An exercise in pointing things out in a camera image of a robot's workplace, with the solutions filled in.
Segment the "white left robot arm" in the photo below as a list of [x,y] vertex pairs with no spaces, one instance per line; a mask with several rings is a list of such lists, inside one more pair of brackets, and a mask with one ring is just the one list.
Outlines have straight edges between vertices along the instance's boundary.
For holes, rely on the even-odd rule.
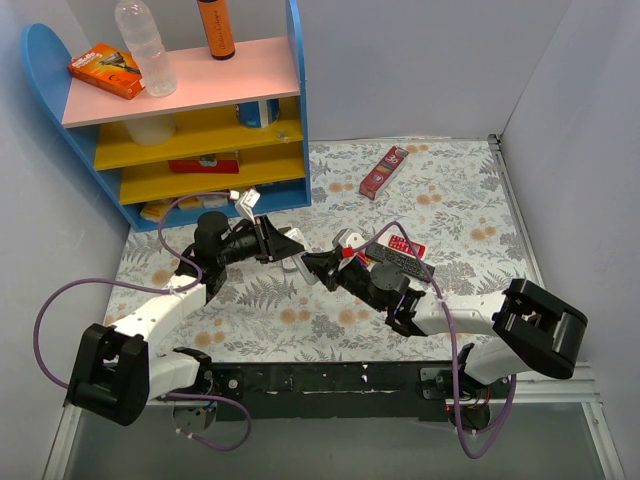
[[205,398],[215,385],[210,357],[187,347],[162,354],[160,344],[220,291],[227,266],[250,258],[262,264],[299,260],[308,248],[299,229],[278,229],[267,216],[231,227],[223,213],[203,214],[167,284],[169,294],[149,299],[110,326],[94,324],[85,330],[67,402],[127,426],[152,399],[172,392]]

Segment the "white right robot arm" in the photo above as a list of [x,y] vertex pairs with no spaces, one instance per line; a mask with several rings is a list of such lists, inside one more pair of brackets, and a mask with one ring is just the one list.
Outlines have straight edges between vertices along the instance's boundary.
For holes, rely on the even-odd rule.
[[587,317],[537,284],[514,279],[502,292],[441,300],[412,288],[390,262],[365,265],[356,257],[342,258],[342,252],[304,254],[296,264],[309,283],[342,288],[384,313],[386,324],[402,336],[490,336],[458,353],[452,383],[460,395],[475,397],[503,377],[528,371],[558,380],[572,377]]

